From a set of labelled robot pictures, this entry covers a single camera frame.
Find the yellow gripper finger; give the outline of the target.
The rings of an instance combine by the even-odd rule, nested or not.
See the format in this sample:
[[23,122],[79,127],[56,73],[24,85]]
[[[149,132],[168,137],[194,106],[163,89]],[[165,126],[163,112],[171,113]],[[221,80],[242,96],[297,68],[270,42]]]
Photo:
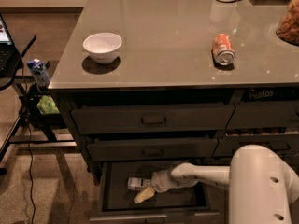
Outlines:
[[146,187],[142,191],[140,191],[134,198],[135,203],[143,203],[147,199],[153,197],[155,195],[155,190],[153,187]]

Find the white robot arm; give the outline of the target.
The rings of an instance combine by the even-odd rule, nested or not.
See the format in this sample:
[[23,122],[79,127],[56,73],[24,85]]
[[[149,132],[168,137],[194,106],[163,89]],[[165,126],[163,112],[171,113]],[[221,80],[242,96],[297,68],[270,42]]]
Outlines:
[[228,189],[229,224],[292,224],[290,204],[299,198],[299,176],[276,153],[259,145],[241,147],[228,166],[185,162],[155,172],[134,202],[199,182]]

